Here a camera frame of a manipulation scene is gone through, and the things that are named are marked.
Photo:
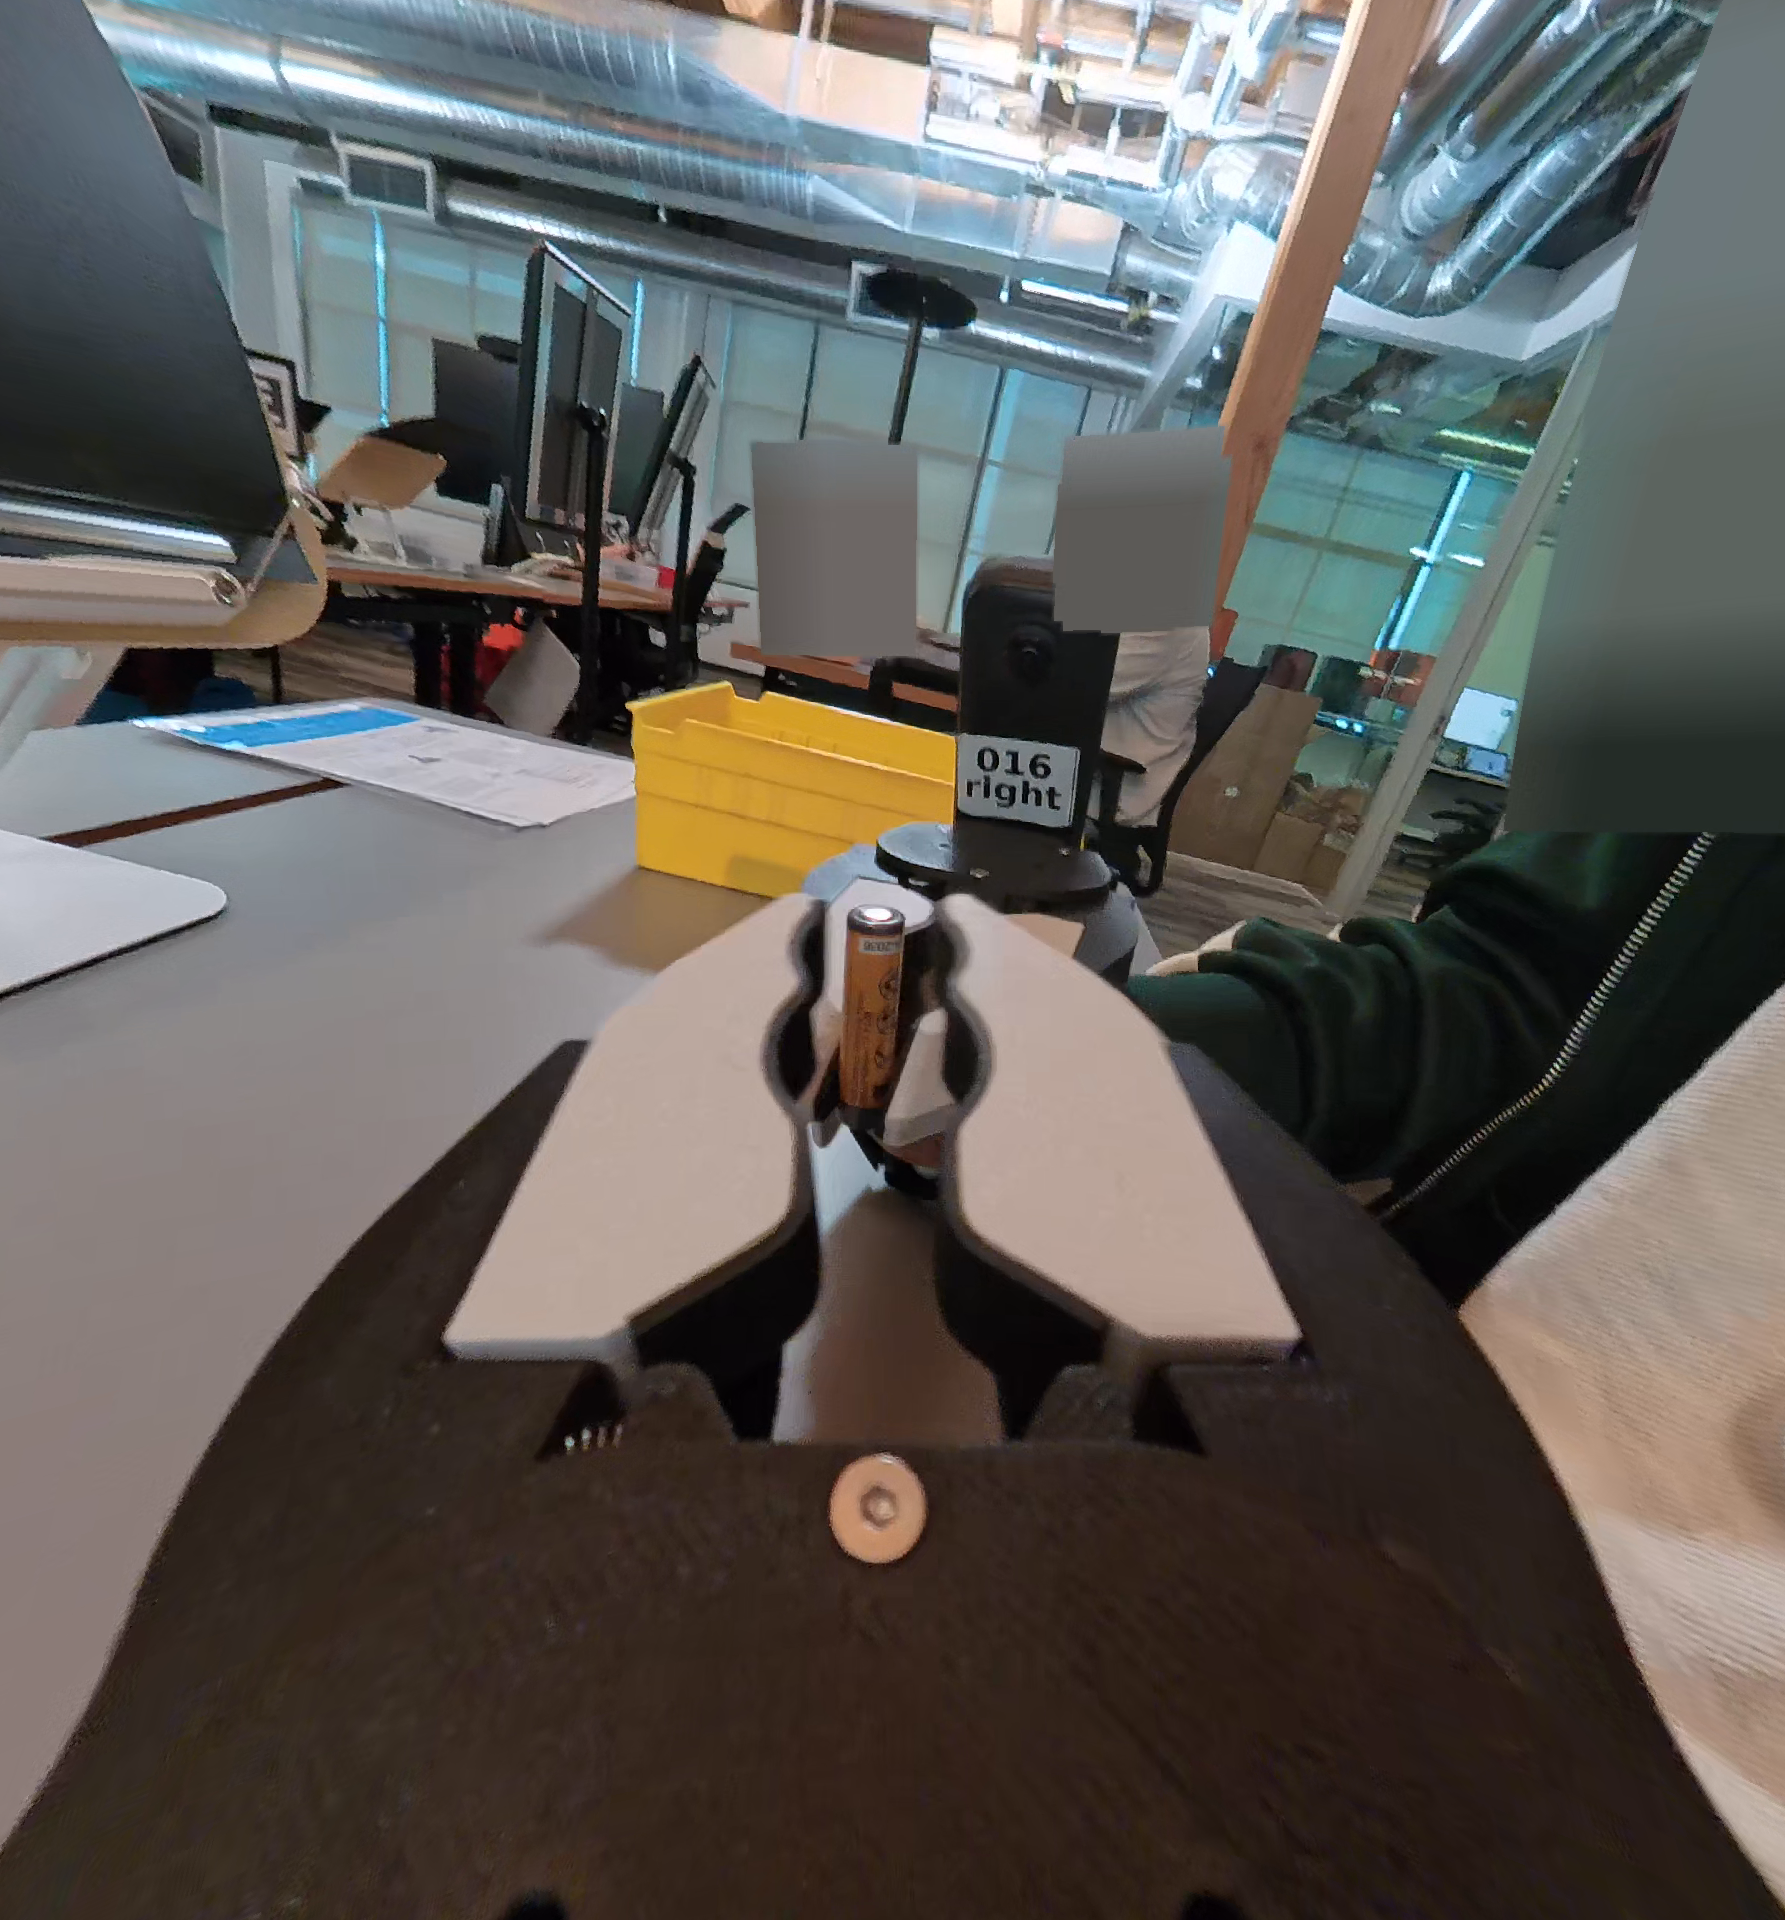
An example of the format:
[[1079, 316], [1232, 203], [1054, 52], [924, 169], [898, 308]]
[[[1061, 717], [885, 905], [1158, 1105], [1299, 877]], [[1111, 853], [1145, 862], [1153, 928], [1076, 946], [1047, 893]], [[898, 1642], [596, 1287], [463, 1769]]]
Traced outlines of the black office chair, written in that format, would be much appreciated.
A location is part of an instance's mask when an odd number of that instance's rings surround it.
[[664, 691], [679, 691], [698, 673], [698, 626], [708, 620], [708, 605], [724, 571], [728, 536], [747, 513], [751, 504], [737, 500], [708, 521], [686, 563], [676, 571], [664, 623]]

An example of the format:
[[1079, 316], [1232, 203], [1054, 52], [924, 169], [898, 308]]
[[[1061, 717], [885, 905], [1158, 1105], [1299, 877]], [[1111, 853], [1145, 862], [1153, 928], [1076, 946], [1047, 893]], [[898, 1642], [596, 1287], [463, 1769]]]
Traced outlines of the yellow plastic bin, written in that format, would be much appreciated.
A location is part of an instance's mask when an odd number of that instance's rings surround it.
[[628, 704], [641, 870], [753, 896], [854, 846], [954, 812], [947, 731], [731, 682]]

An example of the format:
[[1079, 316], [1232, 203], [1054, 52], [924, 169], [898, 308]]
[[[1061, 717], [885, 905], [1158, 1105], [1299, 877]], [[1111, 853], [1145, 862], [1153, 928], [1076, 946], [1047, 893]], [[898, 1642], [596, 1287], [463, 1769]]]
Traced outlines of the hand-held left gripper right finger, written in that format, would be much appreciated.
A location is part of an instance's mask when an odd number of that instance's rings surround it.
[[940, 925], [947, 1057], [935, 1292], [1005, 1435], [1098, 1368], [1140, 1405], [1171, 1365], [1271, 1365], [1302, 1326], [1169, 1041], [1116, 985], [976, 896]]

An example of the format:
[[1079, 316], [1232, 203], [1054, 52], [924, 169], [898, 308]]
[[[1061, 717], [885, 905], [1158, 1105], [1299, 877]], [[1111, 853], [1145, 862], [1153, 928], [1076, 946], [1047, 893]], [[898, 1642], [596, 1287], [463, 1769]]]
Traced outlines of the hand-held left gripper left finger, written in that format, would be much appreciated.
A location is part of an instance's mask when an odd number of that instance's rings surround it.
[[822, 908], [789, 893], [659, 973], [579, 1054], [457, 1299], [446, 1354], [698, 1368], [774, 1431], [815, 1308], [809, 1137], [786, 1041]]

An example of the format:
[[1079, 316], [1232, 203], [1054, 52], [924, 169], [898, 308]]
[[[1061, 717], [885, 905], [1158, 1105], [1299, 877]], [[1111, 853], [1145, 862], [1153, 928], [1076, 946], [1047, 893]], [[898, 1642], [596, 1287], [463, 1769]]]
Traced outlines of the computer monitor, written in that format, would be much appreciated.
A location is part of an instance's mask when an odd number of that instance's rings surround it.
[[683, 362], [669, 395], [638, 384], [619, 390], [608, 513], [622, 517], [628, 540], [661, 539], [682, 479], [676, 459], [692, 456], [712, 395], [716, 378], [698, 352]]
[[521, 521], [582, 524], [608, 504], [632, 304], [553, 242], [527, 253], [512, 500]]

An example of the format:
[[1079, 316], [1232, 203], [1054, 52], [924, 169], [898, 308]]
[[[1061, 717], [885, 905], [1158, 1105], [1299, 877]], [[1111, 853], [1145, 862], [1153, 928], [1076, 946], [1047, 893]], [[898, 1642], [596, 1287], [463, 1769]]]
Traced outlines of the black round lamp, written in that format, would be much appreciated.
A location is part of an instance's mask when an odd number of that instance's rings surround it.
[[916, 381], [916, 368], [924, 343], [924, 332], [961, 332], [969, 329], [979, 308], [970, 294], [954, 285], [945, 278], [911, 272], [900, 266], [882, 266], [863, 281], [867, 301], [882, 313], [905, 324], [905, 355], [896, 384], [896, 403], [886, 421], [886, 442], [905, 442], [905, 421], [911, 413], [911, 394]]

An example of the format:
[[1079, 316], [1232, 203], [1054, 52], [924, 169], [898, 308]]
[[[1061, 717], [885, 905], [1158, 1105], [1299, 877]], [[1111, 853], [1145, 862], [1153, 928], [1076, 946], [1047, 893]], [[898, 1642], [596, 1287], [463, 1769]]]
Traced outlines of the person's right forearm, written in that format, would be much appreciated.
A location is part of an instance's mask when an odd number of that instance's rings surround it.
[[1128, 995], [1324, 1173], [1366, 1183], [1448, 1144], [1468, 1109], [1448, 985], [1421, 922], [1347, 921], [1319, 938], [1250, 921], [1226, 946], [1135, 976]]

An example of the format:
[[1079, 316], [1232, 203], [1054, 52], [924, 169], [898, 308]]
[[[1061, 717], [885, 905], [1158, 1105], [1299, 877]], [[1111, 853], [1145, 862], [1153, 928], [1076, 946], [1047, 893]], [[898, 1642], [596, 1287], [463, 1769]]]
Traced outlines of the cardboard box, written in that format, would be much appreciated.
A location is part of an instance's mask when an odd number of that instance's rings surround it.
[[1321, 704], [1290, 685], [1258, 685], [1215, 750], [1187, 775], [1169, 850], [1251, 869]]

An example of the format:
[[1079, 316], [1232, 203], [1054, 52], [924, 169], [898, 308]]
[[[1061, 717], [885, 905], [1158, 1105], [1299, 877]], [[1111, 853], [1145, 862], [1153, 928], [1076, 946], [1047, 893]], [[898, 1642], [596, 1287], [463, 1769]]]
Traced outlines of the white printed paper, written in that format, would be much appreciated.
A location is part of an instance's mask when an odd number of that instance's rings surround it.
[[421, 798], [506, 827], [547, 827], [635, 802], [628, 757], [377, 699], [140, 717], [176, 741]]

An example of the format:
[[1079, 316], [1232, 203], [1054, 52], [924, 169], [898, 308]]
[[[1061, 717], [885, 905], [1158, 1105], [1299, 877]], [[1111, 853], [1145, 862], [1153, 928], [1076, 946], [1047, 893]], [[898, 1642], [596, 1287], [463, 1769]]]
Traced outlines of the silver pipe cluster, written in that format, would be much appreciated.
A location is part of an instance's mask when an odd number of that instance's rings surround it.
[[[1158, 232], [1121, 236], [1113, 288], [1182, 301], [1218, 236], [1284, 235], [1303, 149], [1240, 135], [1237, 103], [1290, 52], [1299, 10], [1240, 9], [1196, 127], [1212, 146], [1169, 181]], [[1716, 13], [1716, 3], [1471, 3], [1400, 96], [1337, 293], [1425, 320], [1487, 298], [1684, 98]]]

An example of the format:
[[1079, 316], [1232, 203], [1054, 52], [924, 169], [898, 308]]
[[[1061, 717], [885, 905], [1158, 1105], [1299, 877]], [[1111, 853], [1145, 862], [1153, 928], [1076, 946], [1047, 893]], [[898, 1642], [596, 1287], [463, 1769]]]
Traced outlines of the wooden workbench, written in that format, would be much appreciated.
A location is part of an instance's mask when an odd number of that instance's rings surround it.
[[[585, 579], [577, 571], [527, 573], [525, 566], [444, 566], [379, 559], [369, 553], [333, 549], [327, 559], [327, 588], [348, 594], [396, 595], [450, 595], [483, 602], [518, 602], [541, 608], [577, 608], [585, 595]], [[596, 573], [596, 605], [664, 615], [672, 608], [672, 589], [659, 581], [625, 579], [618, 566]]]

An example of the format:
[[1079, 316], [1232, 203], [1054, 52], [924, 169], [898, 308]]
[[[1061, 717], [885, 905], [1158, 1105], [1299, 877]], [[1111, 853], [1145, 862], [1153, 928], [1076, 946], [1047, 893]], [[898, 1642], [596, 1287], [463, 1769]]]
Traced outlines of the silver spiral duct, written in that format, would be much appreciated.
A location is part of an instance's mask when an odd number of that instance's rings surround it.
[[89, 3], [131, 80], [525, 180], [1182, 301], [1169, 181], [974, 78], [669, 3]]

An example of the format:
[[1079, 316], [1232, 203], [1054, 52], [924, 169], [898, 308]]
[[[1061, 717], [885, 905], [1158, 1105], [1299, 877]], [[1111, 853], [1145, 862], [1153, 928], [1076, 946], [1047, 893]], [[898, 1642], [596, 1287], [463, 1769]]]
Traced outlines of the grey desk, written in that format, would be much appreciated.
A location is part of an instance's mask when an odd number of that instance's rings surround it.
[[789, 899], [606, 879], [632, 827], [390, 850], [218, 825], [230, 911], [0, 1006], [0, 1917], [1080, 1911], [1080, 1701], [1184, 1454], [737, 1438], [701, 1371], [450, 1357], [599, 1016]]

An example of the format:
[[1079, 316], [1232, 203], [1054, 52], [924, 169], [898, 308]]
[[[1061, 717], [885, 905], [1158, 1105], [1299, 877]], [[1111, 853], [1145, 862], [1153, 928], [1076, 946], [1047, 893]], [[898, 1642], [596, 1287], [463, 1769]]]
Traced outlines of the wooden pillar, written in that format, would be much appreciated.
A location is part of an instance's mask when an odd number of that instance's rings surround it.
[[1226, 595], [1326, 319], [1342, 253], [1360, 227], [1393, 109], [1435, 13], [1438, 3], [1354, 3], [1345, 20], [1326, 96], [1219, 417], [1228, 491], [1218, 556], [1215, 650], [1228, 640]]

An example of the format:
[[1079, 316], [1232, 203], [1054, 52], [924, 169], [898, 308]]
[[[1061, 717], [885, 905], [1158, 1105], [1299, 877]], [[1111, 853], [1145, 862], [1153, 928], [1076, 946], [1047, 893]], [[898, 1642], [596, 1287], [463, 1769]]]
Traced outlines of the gold and black battery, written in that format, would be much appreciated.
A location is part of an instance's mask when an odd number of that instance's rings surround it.
[[844, 931], [837, 1100], [882, 1137], [900, 1076], [906, 921], [885, 899], [854, 904]]

